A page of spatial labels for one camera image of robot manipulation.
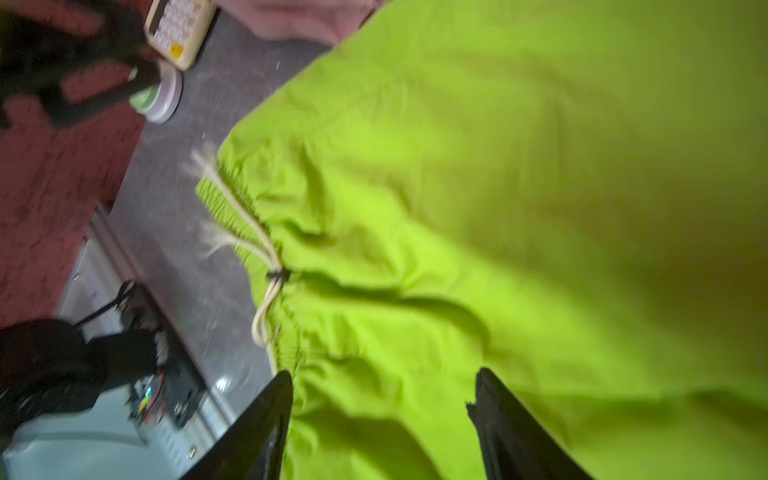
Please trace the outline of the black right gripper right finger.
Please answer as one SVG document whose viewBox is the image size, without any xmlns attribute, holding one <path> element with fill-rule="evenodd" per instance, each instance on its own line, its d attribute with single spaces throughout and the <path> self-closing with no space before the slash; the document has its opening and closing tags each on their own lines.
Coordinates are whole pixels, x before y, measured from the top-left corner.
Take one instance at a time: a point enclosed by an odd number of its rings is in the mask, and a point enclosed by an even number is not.
<svg viewBox="0 0 768 480">
<path fill-rule="evenodd" d="M 495 373 L 483 367 L 466 405 L 488 480 L 588 480 Z"/>
</svg>

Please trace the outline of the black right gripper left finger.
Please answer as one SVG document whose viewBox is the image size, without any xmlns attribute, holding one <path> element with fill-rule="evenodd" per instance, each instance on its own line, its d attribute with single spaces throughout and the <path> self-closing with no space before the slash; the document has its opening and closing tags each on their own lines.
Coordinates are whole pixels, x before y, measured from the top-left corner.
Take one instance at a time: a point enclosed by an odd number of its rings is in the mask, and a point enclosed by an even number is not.
<svg viewBox="0 0 768 480">
<path fill-rule="evenodd" d="M 292 377 L 282 370 L 182 479 L 278 480 L 292 406 Z"/>
</svg>

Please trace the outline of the lime green shorts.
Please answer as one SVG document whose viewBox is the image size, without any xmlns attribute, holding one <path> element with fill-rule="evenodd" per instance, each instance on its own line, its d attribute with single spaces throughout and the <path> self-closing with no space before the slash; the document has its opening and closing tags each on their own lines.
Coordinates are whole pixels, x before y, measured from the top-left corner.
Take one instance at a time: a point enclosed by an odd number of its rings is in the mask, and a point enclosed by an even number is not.
<svg viewBox="0 0 768 480">
<path fill-rule="evenodd" d="M 767 5 L 394 1 L 191 169 L 285 479 L 481 479 L 492 370 L 595 479 L 767 475 Z"/>
</svg>

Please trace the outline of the pink shorts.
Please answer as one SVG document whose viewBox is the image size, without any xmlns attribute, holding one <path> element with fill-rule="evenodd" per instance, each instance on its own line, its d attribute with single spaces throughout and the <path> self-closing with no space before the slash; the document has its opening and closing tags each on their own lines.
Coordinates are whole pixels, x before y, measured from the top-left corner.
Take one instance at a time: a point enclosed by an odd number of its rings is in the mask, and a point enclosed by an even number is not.
<svg viewBox="0 0 768 480">
<path fill-rule="evenodd" d="M 212 4 L 260 39 L 336 46 L 356 33 L 386 1 L 217 0 Z"/>
</svg>

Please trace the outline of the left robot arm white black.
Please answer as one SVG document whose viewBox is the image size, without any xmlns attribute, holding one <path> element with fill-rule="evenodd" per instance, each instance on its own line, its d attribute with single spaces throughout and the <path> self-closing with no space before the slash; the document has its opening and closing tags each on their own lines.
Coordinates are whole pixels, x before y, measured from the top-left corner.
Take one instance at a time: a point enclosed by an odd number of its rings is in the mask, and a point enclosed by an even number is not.
<svg viewBox="0 0 768 480">
<path fill-rule="evenodd" d="M 140 55 L 147 42 L 137 12 L 116 1 L 71 4 L 101 19 L 95 32 L 71 33 L 1 6 L 1 101 L 36 96 L 56 128 L 80 123 L 161 81 L 157 63 Z M 104 61 L 130 66 L 135 76 L 84 100 L 69 100 L 63 80 Z"/>
</svg>

